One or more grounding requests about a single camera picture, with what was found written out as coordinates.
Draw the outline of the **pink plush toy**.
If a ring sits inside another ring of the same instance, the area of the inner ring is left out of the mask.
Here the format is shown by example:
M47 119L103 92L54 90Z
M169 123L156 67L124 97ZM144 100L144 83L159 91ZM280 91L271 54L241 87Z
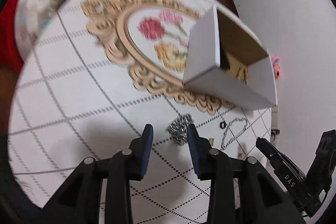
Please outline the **pink plush toy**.
M274 71L275 79L278 79L281 76L281 68L279 65L280 58L278 56L274 56L272 58L272 67Z

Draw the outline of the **black smart band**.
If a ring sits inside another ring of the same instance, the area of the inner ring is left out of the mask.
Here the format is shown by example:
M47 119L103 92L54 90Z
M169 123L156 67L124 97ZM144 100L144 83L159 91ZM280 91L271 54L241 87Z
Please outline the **black smart band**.
M220 68L224 71L229 71L231 69L227 52L222 43L220 43Z

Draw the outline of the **black charger plug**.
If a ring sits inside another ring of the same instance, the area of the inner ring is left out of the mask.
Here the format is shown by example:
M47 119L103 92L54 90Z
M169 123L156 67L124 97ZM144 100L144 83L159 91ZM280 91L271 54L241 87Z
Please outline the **black charger plug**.
M271 134L278 135L280 133L279 129L271 129Z

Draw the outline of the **red blanket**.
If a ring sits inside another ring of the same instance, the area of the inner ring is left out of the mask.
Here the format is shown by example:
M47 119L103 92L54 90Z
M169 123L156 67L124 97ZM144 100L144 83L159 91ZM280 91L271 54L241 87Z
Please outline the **red blanket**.
M1 67L20 73L23 60L14 38L14 17L19 0L8 0L1 10Z

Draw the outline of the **small gold earring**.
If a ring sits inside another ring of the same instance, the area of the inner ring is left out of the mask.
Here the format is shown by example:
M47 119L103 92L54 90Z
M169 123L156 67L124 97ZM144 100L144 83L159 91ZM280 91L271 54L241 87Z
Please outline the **small gold earring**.
M209 138L209 143L210 143L211 146L214 145L214 142L215 142L215 141L214 141L214 138Z

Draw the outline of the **diamond-pattern floral tablecloth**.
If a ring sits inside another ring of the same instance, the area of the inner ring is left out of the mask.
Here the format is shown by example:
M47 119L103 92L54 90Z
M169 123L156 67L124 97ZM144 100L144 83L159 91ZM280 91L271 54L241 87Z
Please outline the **diamond-pattern floral tablecloth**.
M153 148L145 178L130 187L135 223L202 223L210 184L193 171L189 148L167 132L173 120L190 114L198 133L230 157L239 151L265 164L256 148L269 137L269 109L253 112L173 92L150 92L138 82L134 63L108 59L102 41L88 28L85 1L101 12L109 0L68 0L29 54L11 109L9 157L25 195L43 207L88 156L106 159L129 146L149 123ZM205 13L216 0L174 0Z

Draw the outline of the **white cardboard box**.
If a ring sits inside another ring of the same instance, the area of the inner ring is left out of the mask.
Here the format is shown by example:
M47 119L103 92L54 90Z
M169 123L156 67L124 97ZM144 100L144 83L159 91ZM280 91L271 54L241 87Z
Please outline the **white cardboard box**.
M220 43L231 69L220 68ZM218 97L246 110L277 105L277 91L268 51L230 10L210 8L190 31L183 86Z

